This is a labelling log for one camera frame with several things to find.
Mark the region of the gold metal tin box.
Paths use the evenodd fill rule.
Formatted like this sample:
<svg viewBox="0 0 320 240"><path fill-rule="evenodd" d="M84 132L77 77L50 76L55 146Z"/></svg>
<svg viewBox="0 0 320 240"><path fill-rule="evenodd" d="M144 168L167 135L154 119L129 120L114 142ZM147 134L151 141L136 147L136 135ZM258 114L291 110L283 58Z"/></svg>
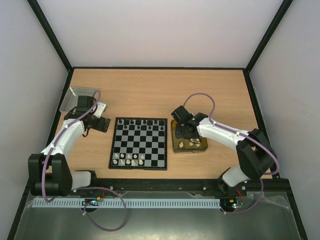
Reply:
<svg viewBox="0 0 320 240"><path fill-rule="evenodd" d="M208 149L208 141L204 137L199 137L196 139L176 138L176 124L177 122L174 119L170 122L172 151L175 154L204 153ZM183 142L184 144L182 148L179 146L180 142Z"/></svg>

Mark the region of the silver metal tin lid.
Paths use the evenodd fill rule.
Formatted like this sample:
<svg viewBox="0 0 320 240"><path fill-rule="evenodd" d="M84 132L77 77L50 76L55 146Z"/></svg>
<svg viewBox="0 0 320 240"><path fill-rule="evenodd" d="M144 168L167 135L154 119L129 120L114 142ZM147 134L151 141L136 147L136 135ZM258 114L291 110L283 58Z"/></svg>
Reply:
<svg viewBox="0 0 320 240"><path fill-rule="evenodd" d="M67 113L74 107L78 105L78 98L79 96L90 96L93 97L97 89L95 88L88 88L88 87L69 87L67 90L59 111L61 113Z"/></svg>

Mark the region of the black silver chess board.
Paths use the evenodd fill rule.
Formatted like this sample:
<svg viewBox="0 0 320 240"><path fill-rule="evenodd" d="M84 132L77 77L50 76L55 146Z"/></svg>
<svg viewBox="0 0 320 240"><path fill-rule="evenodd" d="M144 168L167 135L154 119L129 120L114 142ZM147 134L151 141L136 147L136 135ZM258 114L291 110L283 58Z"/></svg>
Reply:
<svg viewBox="0 0 320 240"><path fill-rule="evenodd" d="M130 125L130 120L134 121L134 125ZM136 120L140 120L141 124L136 125ZM146 130L142 130L143 120L147 120ZM148 130L148 120L152 120L152 130ZM154 120L158 120L158 130L153 130ZM166 171L168 168L167 130L166 118L117 117L108 168ZM120 159L125 160L125 165L120 165ZM118 165L114 165L113 160L117 160ZM136 165L126 165L126 160L134 160ZM143 160L144 164L139 165L139 160Z"/></svg>

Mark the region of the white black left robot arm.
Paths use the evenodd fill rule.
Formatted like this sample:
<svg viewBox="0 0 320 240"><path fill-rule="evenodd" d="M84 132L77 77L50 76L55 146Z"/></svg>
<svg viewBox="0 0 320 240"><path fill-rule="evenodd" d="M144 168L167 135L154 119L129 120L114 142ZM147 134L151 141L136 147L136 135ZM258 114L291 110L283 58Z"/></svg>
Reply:
<svg viewBox="0 0 320 240"><path fill-rule="evenodd" d="M76 106L65 114L62 127L53 140L40 153L30 155L29 188L33 196L51 202L55 197L66 197L71 191L91 185L95 172L72 172L68 157L78 139L87 137L90 130L107 132L110 119L102 117L107 105L100 97L98 90L92 96L78 96Z"/></svg>

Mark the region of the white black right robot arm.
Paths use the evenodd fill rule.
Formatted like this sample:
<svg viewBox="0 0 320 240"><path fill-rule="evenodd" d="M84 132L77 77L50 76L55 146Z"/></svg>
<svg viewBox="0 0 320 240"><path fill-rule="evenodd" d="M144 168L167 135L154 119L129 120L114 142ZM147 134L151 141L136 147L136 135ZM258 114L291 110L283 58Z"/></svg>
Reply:
<svg viewBox="0 0 320 240"><path fill-rule="evenodd" d="M241 182L259 180L263 175L279 172L276 153L259 129L246 131L233 128L204 113L193 115L183 105L176 108L171 116L184 139L207 138L236 152L238 165L228 168L217 179L218 191L222 195L229 196Z"/></svg>

